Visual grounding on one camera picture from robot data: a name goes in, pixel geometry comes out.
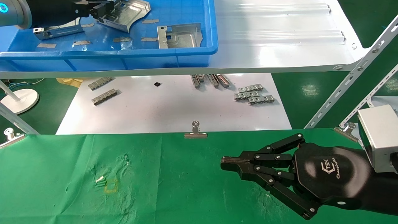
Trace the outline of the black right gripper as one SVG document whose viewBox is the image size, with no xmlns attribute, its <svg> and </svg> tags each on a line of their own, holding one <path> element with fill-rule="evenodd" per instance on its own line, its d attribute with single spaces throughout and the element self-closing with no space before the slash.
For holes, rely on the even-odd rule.
<svg viewBox="0 0 398 224">
<path fill-rule="evenodd" d="M 313 218 L 319 204 L 290 190 L 298 182 L 321 204 L 361 204 L 360 194 L 373 174 L 362 149 L 305 144 L 294 152 L 295 174 L 251 163 L 222 163 L 221 168 L 255 182 L 305 220 Z"/>
</svg>

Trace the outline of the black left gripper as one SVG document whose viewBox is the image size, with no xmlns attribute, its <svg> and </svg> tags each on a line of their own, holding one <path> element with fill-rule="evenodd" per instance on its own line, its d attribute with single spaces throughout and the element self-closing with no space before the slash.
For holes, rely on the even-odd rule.
<svg viewBox="0 0 398 224">
<path fill-rule="evenodd" d="M 107 0 L 30 0 L 32 23 L 30 29 L 59 26 L 77 17 L 104 17 L 115 8 L 115 3 Z"/>
</svg>

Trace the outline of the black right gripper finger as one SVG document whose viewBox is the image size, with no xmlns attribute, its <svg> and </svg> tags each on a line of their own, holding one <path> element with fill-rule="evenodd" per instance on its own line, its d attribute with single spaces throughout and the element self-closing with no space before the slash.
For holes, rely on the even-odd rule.
<svg viewBox="0 0 398 224">
<path fill-rule="evenodd" d="M 224 156 L 222 164 L 244 164 L 252 163 L 256 165 L 270 166 L 272 164 L 282 164 L 285 161 L 291 161 L 292 155 L 286 154 L 294 148 L 299 148 L 305 144 L 304 135 L 294 134 L 277 142 L 268 144 L 258 151 L 243 151 L 240 156 Z"/>
</svg>

